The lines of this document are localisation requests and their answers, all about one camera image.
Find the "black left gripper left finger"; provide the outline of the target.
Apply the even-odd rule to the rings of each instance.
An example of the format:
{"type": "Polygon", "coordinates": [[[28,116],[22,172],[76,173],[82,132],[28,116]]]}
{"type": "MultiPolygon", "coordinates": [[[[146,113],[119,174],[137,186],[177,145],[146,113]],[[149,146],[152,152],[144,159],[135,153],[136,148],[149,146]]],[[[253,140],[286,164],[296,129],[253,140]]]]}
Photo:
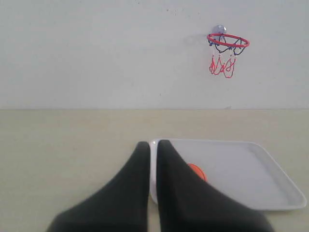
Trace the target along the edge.
{"type": "Polygon", "coordinates": [[[49,232],[146,232],[150,146],[137,143],[122,169],[98,192],[58,214],[49,232]]]}

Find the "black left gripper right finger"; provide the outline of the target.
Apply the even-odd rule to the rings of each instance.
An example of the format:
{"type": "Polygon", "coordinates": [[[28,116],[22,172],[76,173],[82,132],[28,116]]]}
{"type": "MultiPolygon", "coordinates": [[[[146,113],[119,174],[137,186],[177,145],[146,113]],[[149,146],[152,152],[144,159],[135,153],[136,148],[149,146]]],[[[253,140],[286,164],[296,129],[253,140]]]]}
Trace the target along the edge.
{"type": "Polygon", "coordinates": [[[267,218],[202,180],[169,140],[157,147],[156,192],[163,232],[272,232],[267,218]]]}

